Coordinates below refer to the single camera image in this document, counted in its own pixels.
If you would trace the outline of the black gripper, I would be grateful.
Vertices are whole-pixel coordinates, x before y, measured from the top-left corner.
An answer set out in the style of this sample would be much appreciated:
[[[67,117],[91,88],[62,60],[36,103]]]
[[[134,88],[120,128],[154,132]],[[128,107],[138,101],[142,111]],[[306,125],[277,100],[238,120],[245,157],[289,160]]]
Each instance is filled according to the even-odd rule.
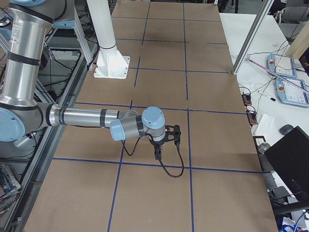
[[[150,143],[154,146],[154,157],[156,160],[162,159],[162,146],[165,143],[164,141],[154,141],[150,139]]]

